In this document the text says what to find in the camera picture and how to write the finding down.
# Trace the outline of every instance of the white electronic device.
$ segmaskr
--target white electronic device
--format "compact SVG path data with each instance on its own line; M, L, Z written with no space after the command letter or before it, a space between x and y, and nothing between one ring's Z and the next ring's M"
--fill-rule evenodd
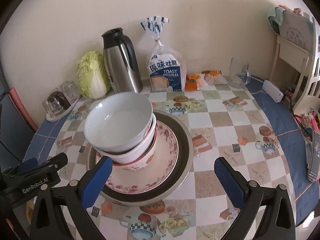
M269 80L265 80L262 89L267 92L269 96L276 102L279 103L281 102L283 98L283 93L280 91L279 88L277 88L272 82Z

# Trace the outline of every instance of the snack bag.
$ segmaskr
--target snack bag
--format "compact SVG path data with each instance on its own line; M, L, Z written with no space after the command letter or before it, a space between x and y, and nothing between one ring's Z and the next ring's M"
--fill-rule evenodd
M204 81L204 74L192 74L186 77L186 91L200 90L206 86L207 83Z
M228 84L226 79L222 76L221 70L206 70L201 73L205 74L204 80L208 85Z
M168 22L168 18L159 16L150 17L141 22L143 29L156 42L147 56L152 91L185 90L187 69L181 54L160 41L163 23Z

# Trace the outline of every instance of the stainless steel plate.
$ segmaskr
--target stainless steel plate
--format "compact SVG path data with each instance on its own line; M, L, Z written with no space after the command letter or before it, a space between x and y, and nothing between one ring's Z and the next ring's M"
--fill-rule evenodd
M127 195L104 186L101 195L113 203L125 206L143 206L164 199L184 181L193 161L193 144L188 128L176 117L163 111L153 111L157 120L168 125L177 137L179 155L171 175L158 187L145 193ZM95 166L96 150L91 148L87 158L87 170Z

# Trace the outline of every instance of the white saucer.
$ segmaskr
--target white saucer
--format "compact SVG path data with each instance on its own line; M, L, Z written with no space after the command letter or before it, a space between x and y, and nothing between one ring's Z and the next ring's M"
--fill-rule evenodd
M62 117L66 116L68 113L71 112L71 110L72 110L72 109L76 106L76 104L78 103L80 97L81 97L81 96L79 96L79 98L78 98L66 111L64 111L62 114L60 114L60 115L58 115L58 116L55 116L55 117L50 117L50 115L47 113L46 119L47 119L49 122L55 122L55 121L60 120Z
M178 141L173 131L157 121L157 144L151 163L138 171L113 166L106 186L123 194L140 194L158 187L173 171L178 159Z

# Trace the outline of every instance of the blue gripper pad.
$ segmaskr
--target blue gripper pad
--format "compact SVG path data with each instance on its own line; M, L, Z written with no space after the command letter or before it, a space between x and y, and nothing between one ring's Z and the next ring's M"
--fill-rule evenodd
M92 170L84 174L80 180L80 184L84 183L86 185L81 190L80 196L81 205L84 209L93 206L111 172L112 160L108 157L103 157Z
M26 172L38 166L38 160L31 158L18 166L17 172Z
M214 162L214 172L233 206L242 210L245 206L245 192L220 158Z

